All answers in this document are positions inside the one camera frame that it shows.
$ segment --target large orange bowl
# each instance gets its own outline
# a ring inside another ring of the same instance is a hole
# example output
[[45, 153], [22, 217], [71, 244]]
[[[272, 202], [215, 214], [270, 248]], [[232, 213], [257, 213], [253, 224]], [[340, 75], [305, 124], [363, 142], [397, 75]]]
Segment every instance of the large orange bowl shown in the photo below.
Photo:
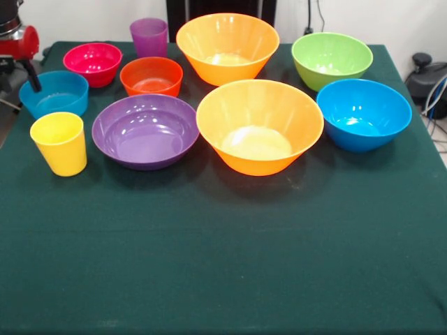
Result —
[[177, 45], [204, 81], [220, 86], [255, 78], [278, 48], [279, 36], [256, 17], [219, 13], [184, 24]]
[[320, 138], [323, 114], [306, 93], [272, 80], [211, 91], [197, 109], [202, 136], [234, 170], [252, 176], [287, 168]]

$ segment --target small orange bowl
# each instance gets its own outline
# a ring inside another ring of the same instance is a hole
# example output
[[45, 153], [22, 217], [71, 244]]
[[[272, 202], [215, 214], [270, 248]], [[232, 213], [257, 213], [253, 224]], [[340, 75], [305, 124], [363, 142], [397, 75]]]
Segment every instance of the small orange bowl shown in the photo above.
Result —
[[170, 59], [144, 57], [126, 64], [119, 78], [130, 96], [148, 93], [178, 96], [183, 70]]
[[287, 168], [320, 138], [323, 114], [306, 93], [272, 80], [211, 91], [197, 109], [200, 133], [232, 169], [266, 176]]
[[197, 17], [180, 28], [176, 40], [197, 74], [215, 86], [255, 78], [279, 46], [267, 22], [234, 13]]

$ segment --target bowl rim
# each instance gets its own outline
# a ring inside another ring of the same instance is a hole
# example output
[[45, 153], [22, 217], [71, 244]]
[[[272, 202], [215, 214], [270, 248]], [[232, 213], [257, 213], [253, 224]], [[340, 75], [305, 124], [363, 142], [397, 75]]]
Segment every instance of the bowl rim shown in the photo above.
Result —
[[[234, 15], [234, 16], [238, 16], [238, 17], [248, 17], [250, 20], [253, 20], [253, 21], [259, 21], [259, 22], [261, 22], [262, 24], [264, 24], [265, 26], [267, 26], [269, 29], [271, 29], [271, 30], [274, 32], [274, 35], [275, 35], [275, 37], [276, 37], [276, 41], [275, 41], [275, 42], [276, 42], [276, 43], [275, 43], [276, 46], [274, 47], [273, 51], [269, 52], [266, 56], [264, 56], [264, 57], [262, 57], [262, 58], [260, 58], [260, 59], [257, 59], [257, 60], [255, 60], [255, 61], [250, 61], [249, 63], [245, 63], [245, 64], [235, 64], [235, 65], [228, 65], [228, 64], [211, 64], [211, 63], [208, 63], [208, 62], [204, 61], [203, 59], [199, 59], [199, 58], [197, 58], [197, 57], [193, 57], [193, 56], [191, 56], [190, 54], [188, 54], [188, 53], [186, 53], [186, 52], [184, 51], [184, 48], [182, 47], [182, 44], [179, 43], [178, 38], [179, 38], [179, 34], [182, 32], [182, 30], [184, 30], [184, 28], [185, 28], [186, 25], [188, 25], [188, 24], [190, 24], [191, 22], [194, 22], [194, 21], [196, 21], [196, 20], [201, 20], [201, 19], [203, 19], [204, 17], [213, 17], [213, 16], [220, 17], [220, 16], [226, 16], [226, 15]], [[264, 21], [264, 20], [258, 19], [257, 17], [251, 16], [251, 15], [239, 14], [239, 13], [213, 13], [213, 14], [206, 14], [206, 15], [202, 15], [202, 16], [196, 17], [196, 18], [194, 18], [194, 19], [192, 19], [192, 20], [189, 20], [189, 21], [186, 22], [185, 24], [183, 24], [183, 25], [180, 27], [180, 29], [178, 30], [177, 34], [175, 35], [175, 43], [177, 44], [178, 48], [180, 49], [180, 51], [183, 52], [183, 54], [184, 54], [185, 56], [187, 56], [188, 58], [192, 58], [192, 59], [194, 59], [195, 61], [198, 61], [198, 62], [200, 62], [200, 63], [202, 63], [202, 64], [208, 64], [208, 65], [210, 65], [210, 66], [221, 66], [221, 67], [224, 67], [224, 68], [239, 68], [239, 67], [249, 66], [249, 65], [257, 64], [257, 63], [260, 63], [260, 62], [262, 62], [262, 61], [268, 60], [268, 59], [269, 59], [269, 58], [270, 58], [270, 57], [271, 57], [271, 56], [278, 50], [279, 42], [280, 42], [279, 34], [278, 34], [277, 30], [276, 30], [272, 25], [268, 24], [268, 23], [267, 23], [266, 21]]]
[[337, 80], [335, 82], [331, 82], [330, 84], [327, 84], [326, 86], [324, 86], [316, 95], [316, 103], [318, 104], [318, 100], [321, 96], [321, 94], [327, 89], [327, 88], [331, 88], [333, 86], [337, 86], [338, 84], [343, 84], [344, 82], [355, 82], [358, 83], [360, 85], [363, 84], [373, 84], [374, 86], [380, 87], [381, 89], [385, 89], [388, 91], [391, 91], [395, 94], [396, 97], [398, 97], [399, 99], [404, 101], [405, 107], [406, 107], [406, 111], [407, 111], [407, 120], [403, 123], [403, 126], [400, 127], [397, 131], [393, 131], [390, 133], [386, 133], [386, 134], [380, 134], [380, 135], [365, 135], [365, 134], [358, 134], [358, 133], [353, 133], [351, 131], [347, 131], [346, 129], [340, 128], [337, 124], [334, 124], [333, 122], [331, 122], [331, 120], [329, 120], [329, 118], [326, 117], [323, 109], [321, 109], [321, 112], [323, 113], [323, 118], [325, 119], [326, 122], [328, 122], [330, 125], [334, 126], [335, 128], [344, 131], [345, 133], [348, 134], [352, 134], [352, 135], [356, 135], [356, 136], [360, 136], [360, 137], [368, 137], [368, 138], [372, 138], [372, 137], [387, 137], [387, 136], [392, 136], [392, 135], [396, 135], [398, 133], [401, 133], [402, 131], [405, 130], [406, 127], [408, 127], [408, 125], [411, 123], [411, 120], [413, 119], [413, 108], [411, 108], [410, 103], [408, 102], [408, 100], [398, 91], [396, 91], [395, 89], [393, 89], [392, 87], [389, 87], [385, 84], [382, 84], [381, 82], [375, 82], [374, 80], [368, 80], [368, 79], [356, 79], [356, 78], [348, 78], [348, 79], [341, 79], [341, 80]]
[[[54, 117], [55, 115], [61, 115], [61, 114], [62, 114], [62, 115], [69, 115], [70, 117], [75, 117], [75, 119], [77, 119], [78, 121], [81, 121], [81, 127], [80, 127], [80, 130], [76, 133], [76, 135], [70, 137], [69, 139], [67, 139], [67, 140], [65, 140], [65, 141], [58, 142], [58, 143], [47, 143], [47, 142], [43, 142], [43, 141], [38, 141], [38, 140], [36, 139], [36, 137], [33, 136], [33, 129], [34, 129], [35, 127], [37, 127], [37, 125], [38, 125], [40, 122], [45, 121], [45, 118], [48, 118], [48, 117]], [[29, 128], [29, 137], [30, 137], [36, 144], [40, 144], [40, 145], [43, 145], [43, 146], [46, 146], [46, 147], [55, 147], [55, 146], [60, 146], [60, 145], [63, 145], [63, 144], [67, 144], [67, 143], [69, 143], [69, 142], [72, 142], [75, 138], [77, 138], [77, 137], [78, 137], [79, 135], [81, 135], [83, 132], [84, 132], [84, 120], [82, 120], [82, 118], [81, 118], [79, 115], [77, 115], [77, 114], [75, 114], [75, 113], [72, 113], [72, 112], [52, 112], [52, 113], [45, 114], [45, 115], [43, 115], [42, 117], [39, 117], [37, 120], [35, 120], [35, 122], [33, 122], [33, 124], [31, 125], [31, 127]]]
[[[342, 36], [342, 37], [348, 38], [348, 39], [350, 39], [350, 40], [354, 40], [355, 42], [361, 44], [366, 50], [368, 50], [368, 54], [370, 55], [370, 59], [369, 59], [368, 64], [367, 64], [366, 66], [362, 67], [361, 70], [358, 70], [358, 71], [355, 71], [355, 72], [350, 72], [350, 73], [343, 73], [343, 74], [341, 74], [341, 75], [336, 75], [336, 74], [333, 74], [333, 73], [321, 73], [321, 72], [315, 71], [313, 68], [310, 68], [310, 67], [308, 67], [308, 66], [305, 66], [302, 62], [300, 62], [300, 61], [297, 60], [297, 58], [295, 57], [295, 55], [294, 55], [294, 53], [293, 53], [293, 48], [294, 48], [300, 41], [302, 41], [303, 39], [306, 39], [306, 38], [312, 38], [312, 37], [310, 37], [310, 36], [317, 36], [317, 35], [336, 35], [336, 36]], [[315, 74], [318, 74], [318, 75], [324, 75], [324, 76], [328, 76], [328, 77], [346, 77], [347, 75], [357, 75], [357, 74], [359, 74], [359, 73], [363, 73], [363, 72], [365, 72], [365, 71], [371, 66], [372, 62], [374, 61], [374, 54], [372, 53], [371, 49], [367, 46], [366, 43], [364, 43], [364, 42], [362, 42], [361, 40], [359, 40], [359, 39], [357, 39], [357, 38], [355, 38], [355, 37], [352, 37], [352, 36], [350, 36], [350, 35], [346, 35], [346, 34], [344, 34], [344, 33], [333, 33], [333, 32], [330, 32], [330, 31], [318, 32], [318, 33], [309, 33], [309, 34], [307, 34], [307, 35], [304, 35], [304, 36], [299, 37], [295, 42], [293, 42], [293, 44], [292, 44], [292, 48], [291, 48], [291, 53], [292, 53], [292, 58], [293, 58], [293, 60], [296, 61], [298, 64], [300, 64], [303, 68], [305, 68], [305, 69], [307, 69], [308, 71], [311, 71], [311, 72], [313, 72], [313, 73], [315, 73]]]
[[[148, 61], [148, 60], [154, 60], [154, 61], [155, 60], [162, 60], [162, 61], [164, 61], [166, 63], [169, 63], [169, 64], [173, 65], [174, 67], [180, 69], [180, 73], [181, 73], [180, 74], [180, 78], [174, 84], [170, 85], [169, 87], [166, 87], [165, 89], [159, 89], [159, 90], [156, 90], [156, 91], [141, 91], [141, 90], [134, 89], [133, 87], [129, 86], [128, 84], [126, 84], [123, 81], [123, 78], [122, 78], [123, 71], [124, 71], [125, 68], [128, 67], [128, 65], [134, 64], [134, 63], [139, 63], [140, 61], [144, 61], [144, 60], [145, 61]], [[129, 89], [133, 89], [133, 90], [138, 91], [138, 92], [142, 92], [143, 94], [162, 94], [163, 92], [167, 92], [170, 89], [172, 89], [173, 87], [176, 87], [177, 85], [181, 84], [182, 80], [183, 80], [183, 75], [184, 75], [183, 67], [180, 64], [178, 64], [176, 61], [173, 61], [172, 59], [169, 59], [169, 58], [166, 58], [166, 57], [142, 57], [142, 58], [134, 59], [133, 61], [130, 61], [125, 66], [123, 66], [123, 68], [119, 72], [119, 81], [123, 84], [124, 87], [129, 88]]]
[[[212, 142], [210, 141], [210, 139], [202, 133], [201, 131], [201, 127], [200, 127], [200, 122], [199, 122], [199, 115], [203, 112], [201, 112], [201, 108], [200, 106], [203, 104], [204, 101], [206, 101], [207, 99], [210, 98], [210, 96], [213, 96], [215, 94], [217, 94], [216, 92], [221, 90], [221, 89], [225, 89], [226, 87], [230, 86], [230, 85], [237, 85], [237, 84], [244, 84], [245, 82], [267, 82], [268, 84], [274, 84], [274, 85], [278, 85], [278, 86], [283, 86], [283, 87], [288, 87], [288, 88], [292, 88], [294, 91], [296, 91], [297, 93], [299, 93], [300, 95], [303, 95], [306, 97], [307, 100], [309, 100], [309, 102], [314, 105], [316, 107], [316, 111], [317, 111], [317, 115], [319, 116], [320, 119], [320, 129], [318, 130], [315, 138], [309, 142], [309, 144], [298, 150], [298, 151], [294, 151], [291, 155], [285, 156], [285, 157], [281, 157], [278, 159], [250, 159], [250, 158], [245, 158], [245, 157], [240, 157], [240, 156], [235, 156], [233, 154], [228, 153], [225, 150], [222, 150], [220, 147], [215, 146], [214, 144], [212, 144]], [[320, 106], [318, 106], [318, 104], [315, 102], [314, 99], [312, 99], [308, 94], [306, 94], [305, 92], [301, 91], [300, 89], [289, 85], [289, 84], [285, 84], [283, 82], [277, 82], [275, 80], [266, 80], [266, 79], [244, 79], [244, 80], [237, 80], [234, 82], [229, 82], [227, 84], [224, 84], [220, 87], [217, 87], [216, 89], [213, 89], [211, 92], [209, 92], [199, 103], [198, 107], [197, 107], [197, 112], [196, 112], [196, 123], [197, 123], [197, 128], [200, 132], [200, 134], [202, 135], [202, 137], [215, 149], [218, 149], [219, 151], [225, 153], [225, 155], [231, 156], [231, 157], [235, 157], [235, 158], [239, 158], [239, 159], [244, 159], [246, 161], [252, 161], [252, 162], [277, 162], [277, 161], [283, 161], [285, 159], [290, 159], [290, 158], [295, 158], [296, 156], [299, 156], [300, 154], [303, 154], [304, 152], [306, 152], [307, 150], [309, 150], [311, 147], [313, 147], [315, 145], [315, 143], [318, 142], [318, 140], [320, 139], [321, 135], [323, 134], [323, 129], [324, 129], [324, 118], [323, 118], [323, 113], [320, 109]]]
[[[112, 49], [118, 51], [118, 53], [119, 53], [119, 59], [118, 59], [118, 61], [117, 61], [116, 63], [114, 63], [112, 66], [109, 66], [108, 68], [101, 69], [100, 71], [96, 71], [96, 72], [87, 72], [87, 71], [78, 71], [78, 70], [75, 70], [73, 67], [71, 67], [71, 66], [69, 66], [69, 65], [67, 64], [67, 56], [68, 56], [69, 54], [74, 53], [74, 52], [77, 51], [78, 49], [80, 49], [80, 48], [82, 48], [82, 47], [85, 47], [86, 45], [90, 45], [90, 46], [106, 45], [107, 47], [110, 47], [110, 48], [112, 48]], [[101, 74], [101, 73], [104, 73], [104, 72], [106, 72], [106, 71], [112, 70], [112, 69], [115, 68], [115, 67], [118, 67], [118, 65], [121, 63], [122, 59], [123, 59], [123, 53], [122, 53], [122, 51], [121, 51], [118, 47], [115, 47], [114, 45], [109, 44], [109, 43], [93, 42], [93, 43], [83, 43], [83, 44], [77, 45], [77, 46], [75, 46], [75, 47], [72, 47], [69, 51], [67, 51], [67, 53], [65, 53], [64, 58], [62, 59], [62, 63], [64, 64], [64, 66], [65, 66], [68, 70], [70, 70], [70, 71], [72, 71], [72, 72], [74, 72], [74, 73], [79, 73], [79, 74], [83, 74], [83, 75], [95, 75], [95, 74]]]
[[[160, 33], [152, 33], [150, 35], [142, 35], [141, 33], [136, 33], [134, 31], [132, 31], [132, 28], [135, 27], [135, 25], [137, 25], [138, 23], [140, 23], [142, 21], [148, 21], [148, 20], [157, 21], [157, 22], [162, 23], [163, 31], [161, 31]], [[165, 32], [167, 32], [168, 23], [165, 20], [159, 19], [158, 17], [141, 17], [140, 19], [136, 19], [129, 25], [129, 30], [131, 31], [131, 34], [138, 36], [138, 37], [157, 37], [157, 36], [163, 35]]]
[[[67, 105], [63, 105], [61, 107], [55, 108], [57, 110], [55, 110], [54, 112], [59, 112], [59, 109], [61, 109], [61, 108], [70, 107], [70, 106], [78, 103], [80, 100], [84, 99], [86, 95], [88, 95], [88, 93], [89, 93], [89, 82], [87, 81], [87, 79], [85, 79], [83, 76], [81, 76], [78, 73], [71, 72], [71, 71], [68, 71], [68, 70], [56, 70], [56, 71], [48, 71], [48, 72], [41, 73], [41, 74], [37, 75], [37, 78], [53, 76], [53, 75], [56, 75], [56, 74], [68, 74], [68, 75], [75, 76], [75, 77], [79, 78], [84, 83], [84, 87], [82, 88], [82, 94], [80, 95], [80, 97], [76, 101], [73, 101], [72, 103], [69, 103]], [[25, 105], [25, 107], [28, 109], [28, 111], [33, 115], [33, 117], [35, 117], [34, 114], [31, 112], [31, 110], [29, 110], [27, 104], [23, 100], [23, 90], [24, 90], [25, 87], [28, 87], [28, 86], [30, 86], [30, 83], [28, 81], [26, 81], [22, 85], [22, 87], [20, 87], [19, 99], [20, 99], [20, 101], [22, 101], [22, 103]], [[48, 115], [48, 114], [54, 113], [54, 112], [49, 112], [47, 114], [42, 115], [41, 117], [44, 117], [45, 115]]]
[[106, 106], [103, 110], [101, 110], [101, 112], [96, 116], [95, 120], [93, 121], [93, 124], [91, 125], [91, 138], [92, 138], [93, 143], [95, 144], [96, 148], [98, 148], [99, 151], [101, 151], [104, 155], [106, 155], [107, 157], [109, 157], [109, 158], [111, 158], [111, 159], [113, 159], [115, 161], [128, 163], [128, 164], [133, 164], [133, 165], [148, 165], [148, 164], [158, 164], [158, 163], [167, 162], [167, 161], [172, 160], [175, 157], [178, 157], [178, 156], [181, 156], [182, 154], [185, 154], [188, 150], [190, 150], [190, 148], [194, 145], [194, 143], [196, 143], [196, 141], [198, 139], [198, 136], [200, 135], [200, 131], [199, 131], [198, 128], [197, 128], [197, 133], [194, 136], [194, 139], [191, 141], [190, 144], [188, 144], [185, 148], [183, 148], [183, 150], [181, 150], [181, 152], [179, 152], [178, 154], [175, 154], [173, 156], [169, 156], [169, 157], [167, 157], [166, 159], [164, 159], [162, 161], [150, 161], [150, 162], [144, 162], [144, 163], [142, 163], [142, 162], [124, 161], [124, 160], [122, 160], [121, 158], [119, 158], [117, 156], [114, 156], [114, 155], [109, 154], [108, 152], [105, 152], [103, 150], [103, 148], [101, 146], [99, 146], [98, 143], [96, 142], [96, 137], [95, 137], [95, 134], [94, 134], [95, 125], [96, 125], [97, 122], [99, 122], [100, 116], [106, 110], [111, 108], [113, 105], [116, 105], [116, 104], [118, 104], [118, 103], [120, 103], [120, 102], [122, 102], [124, 100], [127, 100], [127, 99], [156, 98], [156, 97], [162, 97], [162, 98], [166, 98], [168, 100], [171, 100], [171, 99], [177, 100], [180, 103], [182, 103], [183, 105], [186, 105], [192, 112], [194, 112], [194, 114], [196, 114], [196, 110], [194, 108], [192, 108], [190, 104], [188, 104], [186, 101], [183, 101], [182, 99], [176, 98], [174, 96], [167, 96], [165, 94], [138, 94], [138, 95], [135, 95], [135, 96], [127, 96], [126, 98], [119, 99], [119, 100], [115, 101], [114, 103], [111, 103], [110, 105]]

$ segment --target light blue bowl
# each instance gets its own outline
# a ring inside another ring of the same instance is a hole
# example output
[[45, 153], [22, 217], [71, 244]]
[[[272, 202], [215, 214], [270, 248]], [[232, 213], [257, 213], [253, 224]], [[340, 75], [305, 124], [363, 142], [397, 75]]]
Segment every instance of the light blue bowl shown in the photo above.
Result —
[[86, 79], [69, 71], [53, 71], [38, 75], [42, 90], [35, 93], [29, 82], [25, 82], [19, 97], [31, 115], [38, 119], [53, 112], [72, 112], [83, 115], [87, 109], [89, 83]]
[[325, 131], [342, 149], [364, 152], [381, 147], [411, 121], [411, 107], [394, 89], [371, 80], [333, 82], [316, 97]]

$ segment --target lime green bowl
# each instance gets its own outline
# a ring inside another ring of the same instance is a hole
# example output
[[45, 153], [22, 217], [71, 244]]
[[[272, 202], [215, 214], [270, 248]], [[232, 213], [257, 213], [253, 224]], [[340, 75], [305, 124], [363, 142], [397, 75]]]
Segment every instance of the lime green bowl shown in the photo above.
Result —
[[311, 33], [292, 45], [296, 69], [305, 84], [319, 91], [340, 79], [360, 78], [372, 52], [362, 41], [341, 33]]

